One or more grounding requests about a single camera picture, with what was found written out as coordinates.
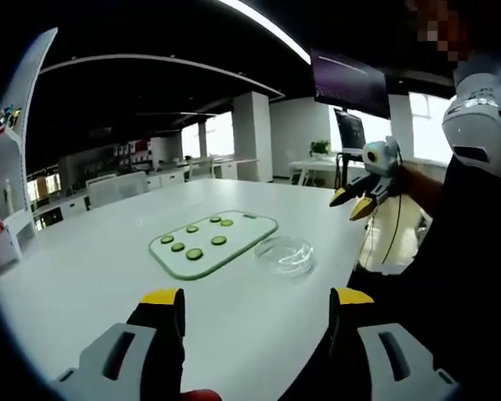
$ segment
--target monitor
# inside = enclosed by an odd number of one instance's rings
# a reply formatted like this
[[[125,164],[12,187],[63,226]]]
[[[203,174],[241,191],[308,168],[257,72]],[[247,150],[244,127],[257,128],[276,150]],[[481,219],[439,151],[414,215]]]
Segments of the monitor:
[[[316,101],[390,119],[386,75],[339,54],[311,51]]]
[[[364,126],[362,120],[341,110],[335,109],[337,126],[342,137],[342,149],[344,153],[361,153],[366,144]]]

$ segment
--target ceiling light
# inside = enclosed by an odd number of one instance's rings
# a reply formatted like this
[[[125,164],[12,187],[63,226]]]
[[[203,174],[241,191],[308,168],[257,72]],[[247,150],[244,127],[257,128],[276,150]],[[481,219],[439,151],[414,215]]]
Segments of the ceiling light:
[[[269,19],[258,13],[254,8],[247,6],[246,4],[240,2],[239,0],[218,0],[219,2],[226,4],[245,14],[248,18],[252,19],[256,23],[259,23],[263,28],[267,29],[269,32],[274,34],[279,38],[286,46],[299,55],[307,64],[311,63],[310,54],[308,54],[295,40],[290,38],[287,33],[278,28]]]

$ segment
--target person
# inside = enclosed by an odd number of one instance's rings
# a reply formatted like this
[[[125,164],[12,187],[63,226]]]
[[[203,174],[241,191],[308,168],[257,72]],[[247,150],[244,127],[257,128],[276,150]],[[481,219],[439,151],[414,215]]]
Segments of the person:
[[[472,54],[489,51],[501,57],[501,37],[494,42],[497,35],[483,35],[487,25],[468,19],[474,3],[409,3],[424,20],[420,26],[434,29],[438,48],[449,59],[460,60],[458,70],[473,62]],[[499,3],[484,7],[501,13]],[[485,21],[490,23],[501,23],[501,18]],[[475,134],[485,135],[501,154],[501,133]],[[435,367],[444,368],[465,388],[488,382],[495,390],[501,383],[501,176],[454,155],[442,184],[403,165],[397,187],[433,217],[425,240],[402,274],[385,276],[358,265],[348,286],[392,311],[432,352]]]

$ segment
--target cucumber slice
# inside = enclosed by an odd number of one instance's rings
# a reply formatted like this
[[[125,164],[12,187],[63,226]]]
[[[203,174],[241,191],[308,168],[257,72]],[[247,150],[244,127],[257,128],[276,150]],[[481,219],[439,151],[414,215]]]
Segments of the cucumber slice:
[[[162,244],[170,244],[174,240],[175,240],[175,238],[173,236],[162,236],[161,237]]]
[[[183,251],[185,248],[185,245],[181,242],[176,242],[171,248],[170,250],[172,252],[180,252],[180,251]]]
[[[211,239],[211,243],[213,245],[223,245],[226,243],[226,237],[225,236],[214,236]]]
[[[198,261],[204,253],[202,253],[202,250],[199,248],[193,248],[189,249],[186,253],[185,256],[190,260],[190,261]]]

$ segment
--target black ceiling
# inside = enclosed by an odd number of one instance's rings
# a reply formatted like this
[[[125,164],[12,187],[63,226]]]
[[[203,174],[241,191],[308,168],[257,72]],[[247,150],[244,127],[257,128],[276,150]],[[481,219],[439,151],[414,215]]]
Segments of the black ceiling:
[[[305,50],[344,53],[402,77],[450,78],[453,66],[433,43],[419,43],[402,1],[247,0]],[[178,58],[241,74],[283,93],[313,95],[310,67],[272,33],[217,0],[135,0],[53,4],[40,29],[58,26],[43,68],[103,54]],[[392,90],[397,83],[391,82]],[[446,85],[403,79],[409,88],[450,95]],[[207,69],[152,60],[79,63],[39,76],[28,124],[28,169],[96,145],[89,131],[111,126],[113,142],[189,124],[171,112],[230,109],[230,99],[267,89]]]

